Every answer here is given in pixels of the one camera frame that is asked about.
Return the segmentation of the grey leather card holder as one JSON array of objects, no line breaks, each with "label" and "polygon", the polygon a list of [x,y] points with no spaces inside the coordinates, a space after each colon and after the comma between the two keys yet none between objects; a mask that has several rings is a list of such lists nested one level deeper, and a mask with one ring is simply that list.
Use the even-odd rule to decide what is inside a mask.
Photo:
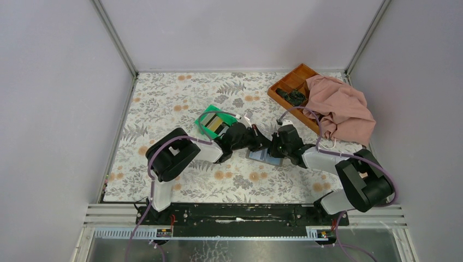
[{"label": "grey leather card holder", "polygon": [[250,150],[247,151],[246,158],[254,161],[258,161],[265,164],[270,164],[273,166],[282,166],[283,159],[282,158],[274,158],[270,156],[268,153],[268,149],[263,149],[260,151],[252,152]]}]

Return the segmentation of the green plastic bin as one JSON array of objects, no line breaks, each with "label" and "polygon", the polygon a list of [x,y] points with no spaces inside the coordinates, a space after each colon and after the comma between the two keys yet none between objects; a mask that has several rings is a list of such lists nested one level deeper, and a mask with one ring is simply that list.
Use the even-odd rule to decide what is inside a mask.
[{"label": "green plastic bin", "polygon": [[224,134],[235,122],[237,122],[237,119],[233,115],[223,113],[214,105],[209,105],[195,120],[200,134],[206,135],[209,140]]}]

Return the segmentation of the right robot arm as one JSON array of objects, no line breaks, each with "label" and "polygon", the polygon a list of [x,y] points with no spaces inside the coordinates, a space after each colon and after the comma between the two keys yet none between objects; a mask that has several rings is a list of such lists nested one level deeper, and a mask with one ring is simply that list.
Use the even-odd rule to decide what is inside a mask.
[{"label": "right robot arm", "polygon": [[322,214],[335,215],[345,210],[366,212],[383,203],[395,188],[369,150],[355,154],[336,153],[306,144],[291,125],[281,126],[272,135],[270,155],[287,158],[304,169],[316,169],[337,175],[342,189],[314,202]]}]

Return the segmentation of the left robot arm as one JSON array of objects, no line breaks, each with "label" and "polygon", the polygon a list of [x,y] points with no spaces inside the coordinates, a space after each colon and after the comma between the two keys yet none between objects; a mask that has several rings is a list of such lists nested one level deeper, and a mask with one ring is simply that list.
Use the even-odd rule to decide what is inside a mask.
[{"label": "left robot arm", "polygon": [[230,159],[234,151],[246,148],[255,152],[268,149],[270,145],[271,140],[254,124],[233,123],[211,141],[193,138],[182,128],[176,128],[146,152],[147,173],[151,179],[148,206],[162,212],[171,205],[173,180],[193,160],[220,164]]}]

